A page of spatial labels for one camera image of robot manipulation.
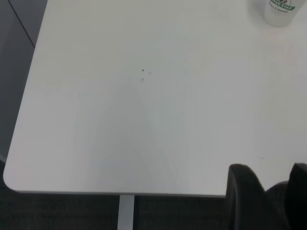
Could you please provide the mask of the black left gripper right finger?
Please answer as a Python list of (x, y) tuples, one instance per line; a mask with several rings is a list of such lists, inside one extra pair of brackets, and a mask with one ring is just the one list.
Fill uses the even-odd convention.
[(307, 229), (307, 165), (295, 163), (286, 190), (286, 216), (292, 230)]

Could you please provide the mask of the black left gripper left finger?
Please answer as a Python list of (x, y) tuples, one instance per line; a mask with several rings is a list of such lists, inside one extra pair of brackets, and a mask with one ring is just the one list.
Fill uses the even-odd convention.
[(229, 230), (289, 230), (256, 174), (246, 165), (228, 168), (225, 214)]

